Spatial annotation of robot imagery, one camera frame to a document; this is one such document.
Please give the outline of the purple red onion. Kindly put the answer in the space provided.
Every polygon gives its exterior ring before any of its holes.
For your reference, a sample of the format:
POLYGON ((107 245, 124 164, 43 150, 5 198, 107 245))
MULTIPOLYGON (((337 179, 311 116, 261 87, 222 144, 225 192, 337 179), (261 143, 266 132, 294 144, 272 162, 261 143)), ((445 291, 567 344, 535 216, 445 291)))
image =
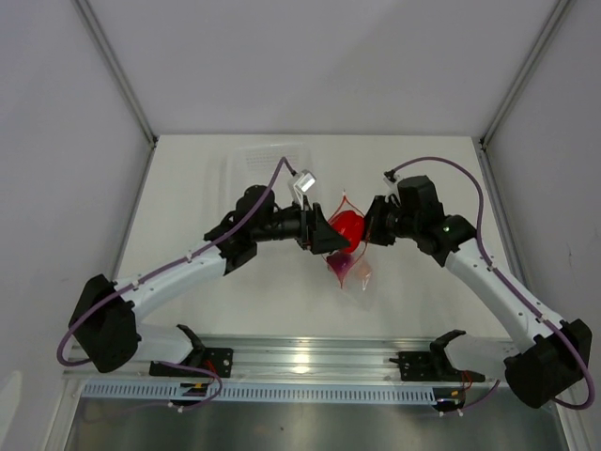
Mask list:
POLYGON ((355 262, 352 254, 336 252, 326 257, 330 270, 339 278, 344 278, 355 262))

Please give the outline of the red bell pepper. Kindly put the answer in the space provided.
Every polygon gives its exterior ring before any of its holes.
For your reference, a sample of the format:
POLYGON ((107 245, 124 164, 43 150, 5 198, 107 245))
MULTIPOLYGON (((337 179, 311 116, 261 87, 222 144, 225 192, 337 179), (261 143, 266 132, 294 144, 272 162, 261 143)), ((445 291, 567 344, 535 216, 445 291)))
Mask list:
POLYGON ((348 246, 341 252, 352 254, 362 242, 364 218, 355 210, 342 210, 329 220, 334 230, 348 241, 348 246))

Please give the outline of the clear zip bag red zipper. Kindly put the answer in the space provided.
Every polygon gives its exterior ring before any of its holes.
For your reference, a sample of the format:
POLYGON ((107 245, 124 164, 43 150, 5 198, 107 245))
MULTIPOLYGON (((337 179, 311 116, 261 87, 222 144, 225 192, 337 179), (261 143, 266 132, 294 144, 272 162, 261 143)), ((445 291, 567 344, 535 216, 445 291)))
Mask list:
POLYGON ((342 192, 341 201, 328 224, 348 241, 348 246, 324 257, 327 269, 335 277, 347 302, 367 310, 375 287, 374 269, 367 255, 368 243, 362 240, 364 214, 350 201, 346 191, 342 192))

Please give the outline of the beige egg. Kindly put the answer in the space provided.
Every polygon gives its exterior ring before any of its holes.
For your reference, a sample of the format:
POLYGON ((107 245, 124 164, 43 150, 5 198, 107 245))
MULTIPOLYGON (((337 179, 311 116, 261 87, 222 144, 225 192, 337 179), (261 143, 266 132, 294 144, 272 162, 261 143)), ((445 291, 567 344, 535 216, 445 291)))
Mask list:
POLYGON ((361 259, 356 265, 355 277, 366 283, 372 276, 373 269, 369 261, 361 259))

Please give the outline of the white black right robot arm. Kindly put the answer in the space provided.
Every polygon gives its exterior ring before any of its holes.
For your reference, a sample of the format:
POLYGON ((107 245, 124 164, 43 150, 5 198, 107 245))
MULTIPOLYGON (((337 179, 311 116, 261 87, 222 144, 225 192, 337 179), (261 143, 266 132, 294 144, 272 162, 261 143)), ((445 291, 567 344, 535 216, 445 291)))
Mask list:
POLYGON ((444 334, 430 345, 428 365, 436 377, 468 370, 504 381, 533 409, 590 380, 593 334, 582 320, 563 319, 487 256, 478 229, 460 215, 445 214, 429 177, 401 179, 387 172, 385 180, 389 192, 374 198, 364 240, 380 246, 414 241, 479 298, 512 340, 503 345, 459 330, 444 334))

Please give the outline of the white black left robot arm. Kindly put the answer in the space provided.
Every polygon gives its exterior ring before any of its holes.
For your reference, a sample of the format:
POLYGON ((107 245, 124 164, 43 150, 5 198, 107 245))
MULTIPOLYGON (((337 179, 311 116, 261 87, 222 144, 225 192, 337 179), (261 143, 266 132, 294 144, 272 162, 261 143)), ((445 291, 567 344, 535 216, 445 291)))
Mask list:
POLYGON ((284 240, 314 255, 350 245, 319 204, 302 199, 282 209, 271 188, 254 185, 205 234, 199 249, 147 275, 110 281, 99 274, 89 279, 69 321, 69 333, 100 373, 141 360, 150 363, 153 376, 194 375, 207 358, 201 338, 184 324, 168 329, 146 325, 144 319, 191 288, 248 263, 259 243, 284 240))

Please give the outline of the white perforated plastic basket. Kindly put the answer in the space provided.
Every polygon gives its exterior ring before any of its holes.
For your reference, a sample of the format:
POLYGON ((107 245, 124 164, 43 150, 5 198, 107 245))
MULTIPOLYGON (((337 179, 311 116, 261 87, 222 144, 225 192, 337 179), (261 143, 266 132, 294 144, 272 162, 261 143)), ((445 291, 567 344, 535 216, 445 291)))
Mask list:
POLYGON ((223 164, 223 206, 234 207, 244 191, 253 185, 267 185, 283 157, 296 171, 308 170, 316 174, 312 152, 300 142, 254 145, 231 150, 223 164))

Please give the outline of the aluminium front rail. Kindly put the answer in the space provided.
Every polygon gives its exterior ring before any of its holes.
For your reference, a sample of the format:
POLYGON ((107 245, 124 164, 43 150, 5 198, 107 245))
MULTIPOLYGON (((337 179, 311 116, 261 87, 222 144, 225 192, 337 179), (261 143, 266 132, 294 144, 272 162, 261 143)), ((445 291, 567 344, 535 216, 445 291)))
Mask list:
MULTIPOLYGON (((113 379, 153 378, 157 381, 185 381, 183 374, 192 369, 185 362, 201 356, 205 348, 234 350, 231 377, 226 381, 282 383, 380 383, 402 381, 395 364, 389 362, 399 351, 431 351, 445 356, 457 370, 485 376, 485 381, 499 379, 504 370, 492 369, 517 354, 508 341, 478 339, 470 335, 444 339, 405 338, 323 338, 260 337, 207 335, 196 345, 185 346, 187 356, 168 356, 165 350, 138 348, 132 357, 118 356, 116 368, 106 372, 113 379)), ((403 381, 409 383, 434 381, 403 381)))

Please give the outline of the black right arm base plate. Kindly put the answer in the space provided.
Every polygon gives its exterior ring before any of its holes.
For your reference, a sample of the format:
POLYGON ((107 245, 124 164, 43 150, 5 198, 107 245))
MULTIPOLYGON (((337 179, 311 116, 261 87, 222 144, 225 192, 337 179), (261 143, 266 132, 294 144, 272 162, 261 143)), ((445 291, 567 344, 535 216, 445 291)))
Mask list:
POLYGON ((402 381, 484 382, 485 376, 453 368, 445 356, 431 351, 399 351, 389 362, 395 364, 402 381))

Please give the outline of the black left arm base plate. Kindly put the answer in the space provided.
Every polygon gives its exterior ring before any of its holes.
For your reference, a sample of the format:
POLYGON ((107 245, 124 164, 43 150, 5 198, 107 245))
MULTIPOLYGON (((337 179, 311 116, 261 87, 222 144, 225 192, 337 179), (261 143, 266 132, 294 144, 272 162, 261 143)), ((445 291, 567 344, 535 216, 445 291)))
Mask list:
POLYGON ((183 371, 189 378, 178 385, 178 394, 185 404, 202 402, 219 394, 223 382, 231 377, 234 350, 231 348, 205 348, 198 358, 185 364, 192 369, 183 371))

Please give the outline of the right aluminium frame post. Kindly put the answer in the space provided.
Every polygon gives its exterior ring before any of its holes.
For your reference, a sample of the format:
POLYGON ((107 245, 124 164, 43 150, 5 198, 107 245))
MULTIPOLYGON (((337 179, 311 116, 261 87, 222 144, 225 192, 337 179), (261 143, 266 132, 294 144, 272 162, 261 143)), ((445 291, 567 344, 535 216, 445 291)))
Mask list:
POLYGON ((499 105, 496 107, 492 118, 487 123, 479 139, 479 144, 483 151, 487 151, 503 122, 509 117, 567 19, 570 10, 576 3, 574 0, 559 0, 554 2, 553 8, 545 18, 540 30, 536 33, 532 45, 519 64, 506 92, 502 96, 499 105))

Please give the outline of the aluminium frame post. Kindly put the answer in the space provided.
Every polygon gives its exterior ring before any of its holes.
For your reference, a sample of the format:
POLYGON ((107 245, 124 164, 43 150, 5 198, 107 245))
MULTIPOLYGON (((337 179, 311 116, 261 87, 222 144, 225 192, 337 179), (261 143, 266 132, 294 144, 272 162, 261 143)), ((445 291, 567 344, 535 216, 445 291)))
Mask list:
POLYGON ((499 105, 496 107, 492 118, 487 123, 479 139, 479 144, 483 151, 487 151, 503 122, 509 117, 567 19, 570 10, 576 3, 574 0, 559 0, 554 2, 553 8, 545 18, 540 30, 536 33, 532 45, 519 64, 506 92, 502 96, 499 105))
POLYGON ((88 0, 73 0, 71 1, 71 4, 82 21, 88 36, 94 44, 100 59, 113 80, 119 95, 132 115, 138 129, 144 136, 148 145, 151 148, 154 148, 158 141, 158 136, 152 130, 146 113, 131 85, 131 81, 124 71, 114 46, 100 23, 92 3, 88 0))

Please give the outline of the left aluminium frame post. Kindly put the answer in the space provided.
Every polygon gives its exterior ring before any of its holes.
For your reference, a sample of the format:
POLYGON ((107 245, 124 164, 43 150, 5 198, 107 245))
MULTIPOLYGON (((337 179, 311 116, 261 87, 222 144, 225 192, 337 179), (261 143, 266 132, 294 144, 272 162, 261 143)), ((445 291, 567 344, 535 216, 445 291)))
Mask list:
POLYGON ((144 136, 148 145, 151 148, 154 148, 158 141, 158 136, 152 130, 146 113, 131 85, 131 81, 124 71, 114 46, 100 23, 92 3, 88 0, 73 0, 71 1, 71 4, 82 21, 88 36, 94 44, 100 59, 113 80, 119 95, 132 115, 138 129, 144 136))

